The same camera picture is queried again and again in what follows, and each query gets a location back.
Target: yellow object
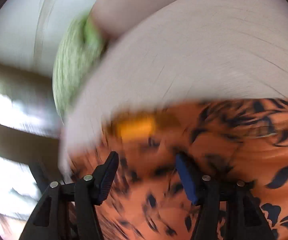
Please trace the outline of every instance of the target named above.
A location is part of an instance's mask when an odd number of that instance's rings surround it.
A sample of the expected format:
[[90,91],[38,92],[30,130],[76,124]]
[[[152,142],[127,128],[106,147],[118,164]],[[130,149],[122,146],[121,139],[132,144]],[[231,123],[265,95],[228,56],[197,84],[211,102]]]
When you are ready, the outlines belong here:
[[130,118],[116,124],[116,133],[122,140],[147,137],[156,130],[154,117]]

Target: green knit item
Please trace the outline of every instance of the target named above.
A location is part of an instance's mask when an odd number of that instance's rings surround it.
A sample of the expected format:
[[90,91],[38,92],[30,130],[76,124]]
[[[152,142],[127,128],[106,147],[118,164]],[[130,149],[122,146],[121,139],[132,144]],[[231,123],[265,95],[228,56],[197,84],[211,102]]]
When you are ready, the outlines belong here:
[[53,70],[53,96],[62,118],[70,110],[86,77],[95,69],[104,45],[88,16],[73,20],[64,34]]

